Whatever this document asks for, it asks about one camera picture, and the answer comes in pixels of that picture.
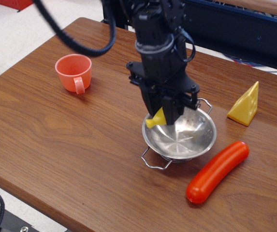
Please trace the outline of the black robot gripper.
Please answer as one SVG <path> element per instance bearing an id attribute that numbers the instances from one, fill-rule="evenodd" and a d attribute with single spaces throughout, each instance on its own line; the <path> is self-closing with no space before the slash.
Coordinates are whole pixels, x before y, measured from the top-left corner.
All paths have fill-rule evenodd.
<path id="1" fill-rule="evenodd" d="M 185 47 L 171 47 L 165 51 L 146 51 L 141 62 L 131 61 L 130 82 L 141 90 L 145 106 L 151 116 L 162 107 L 166 124 L 173 125 L 184 113 L 184 108 L 198 108 L 200 87 L 186 74 L 195 50 L 187 56 Z"/>

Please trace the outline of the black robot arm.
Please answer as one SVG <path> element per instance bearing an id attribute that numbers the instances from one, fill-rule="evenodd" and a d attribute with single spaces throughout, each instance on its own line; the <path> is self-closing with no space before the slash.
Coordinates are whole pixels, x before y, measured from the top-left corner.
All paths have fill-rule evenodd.
<path id="1" fill-rule="evenodd" d="M 162 109 L 167 125 L 183 115 L 185 107 L 197 109 L 200 87 L 186 74 L 186 42 L 193 39 L 181 27 L 185 4 L 180 0 L 122 0 L 125 16 L 135 29 L 135 48 L 141 62 L 129 62 L 129 79 L 137 85 L 151 116 Z"/>

